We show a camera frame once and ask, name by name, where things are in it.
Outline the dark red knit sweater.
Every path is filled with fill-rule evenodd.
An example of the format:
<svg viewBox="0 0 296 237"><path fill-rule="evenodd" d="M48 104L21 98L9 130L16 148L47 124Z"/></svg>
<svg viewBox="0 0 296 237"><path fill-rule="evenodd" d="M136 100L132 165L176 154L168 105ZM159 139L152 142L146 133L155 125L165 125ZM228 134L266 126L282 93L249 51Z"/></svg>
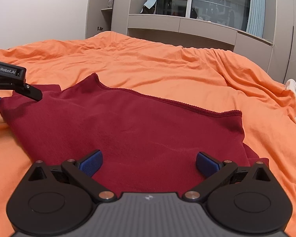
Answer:
<svg viewBox="0 0 296 237"><path fill-rule="evenodd" d="M242 113L104 86L96 74L61 90L43 85L36 102L14 94L0 114L33 160L59 165L94 150L104 162L93 179L111 191L177 192L203 181L196 156L251 166L259 156L244 143Z"/></svg>

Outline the orange duvet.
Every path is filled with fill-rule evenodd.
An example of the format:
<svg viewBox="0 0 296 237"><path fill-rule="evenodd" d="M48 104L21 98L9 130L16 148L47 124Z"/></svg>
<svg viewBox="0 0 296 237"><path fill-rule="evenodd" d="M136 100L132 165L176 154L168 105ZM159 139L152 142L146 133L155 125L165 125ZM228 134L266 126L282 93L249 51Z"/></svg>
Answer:
<svg viewBox="0 0 296 237"><path fill-rule="evenodd" d="M108 87L216 112L240 110L244 142L269 159L293 204L286 232L296 236L296 96L254 62L231 51L175 47L115 32L0 49L0 61L25 67L31 84L65 89L96 73Z"/></svg>

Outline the grey wardrobe unit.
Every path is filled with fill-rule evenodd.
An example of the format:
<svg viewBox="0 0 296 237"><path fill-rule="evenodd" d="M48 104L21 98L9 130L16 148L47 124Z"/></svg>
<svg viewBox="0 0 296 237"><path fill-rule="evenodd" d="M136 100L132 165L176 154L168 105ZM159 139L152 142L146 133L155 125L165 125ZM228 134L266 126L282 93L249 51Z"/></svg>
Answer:
<svg viewBox="0 0 296 237"><path fill-rule="evenodd" d="M140 14L140 3L143 0L89 0L85 36L114 31L183 47L228 49L253 61L276 81L296 81L296 0L269 0L274 35L265 38L204 20Z"/></svg>

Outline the light blue right curtain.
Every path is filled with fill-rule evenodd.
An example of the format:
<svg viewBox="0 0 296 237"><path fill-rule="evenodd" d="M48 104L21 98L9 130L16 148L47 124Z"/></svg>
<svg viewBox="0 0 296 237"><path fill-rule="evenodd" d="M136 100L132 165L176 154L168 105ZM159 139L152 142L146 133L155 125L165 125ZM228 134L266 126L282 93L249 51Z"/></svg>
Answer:
<svg viewBox="0 0 296 237"><path fill-rule="evenodd" d="M265 22L265 0L250 0L246 32L262 38Z"/></svg>

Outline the dark window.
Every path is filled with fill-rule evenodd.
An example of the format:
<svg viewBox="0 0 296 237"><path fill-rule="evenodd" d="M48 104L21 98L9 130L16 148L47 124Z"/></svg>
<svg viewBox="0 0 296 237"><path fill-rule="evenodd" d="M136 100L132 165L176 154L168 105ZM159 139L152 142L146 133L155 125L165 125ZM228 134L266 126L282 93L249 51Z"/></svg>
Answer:
<svg viewBox="0 0 296 237"><path fill-rule="evenodd" d="M246 32L250 0L156 0L151 9L142 13L178 16L220 25Z"/></svg>

